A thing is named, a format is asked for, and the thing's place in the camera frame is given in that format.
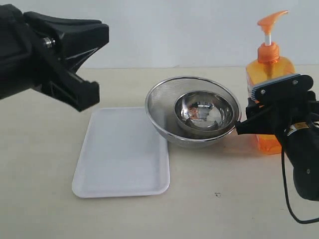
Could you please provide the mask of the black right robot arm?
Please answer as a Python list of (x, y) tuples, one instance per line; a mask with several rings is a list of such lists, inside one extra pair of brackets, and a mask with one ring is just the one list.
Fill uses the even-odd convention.
[(297, 193), (319, 199), (319, 102), (313, 91), (265, 105), (248, 99), (247, 119), (236, 122), (238, 134), (274, 135), (293, 166)]

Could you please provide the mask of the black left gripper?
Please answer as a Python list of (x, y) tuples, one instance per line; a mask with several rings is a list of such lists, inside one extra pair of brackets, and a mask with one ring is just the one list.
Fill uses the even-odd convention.
[(82, 112), (100, 101), (100, 86), (77, 75), (109, 43), (109, 26), (0, 7), (0, 97), (34, 89)]

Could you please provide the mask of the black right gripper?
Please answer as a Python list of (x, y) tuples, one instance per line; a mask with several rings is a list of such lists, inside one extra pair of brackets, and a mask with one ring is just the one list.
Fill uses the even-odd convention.
[(241, 134), (274, 135), (276, 149), (319, 148), (319, 101), (313, 91), (282, 93), (271, 105), (246, 107), (246, 120), (235, 123)]

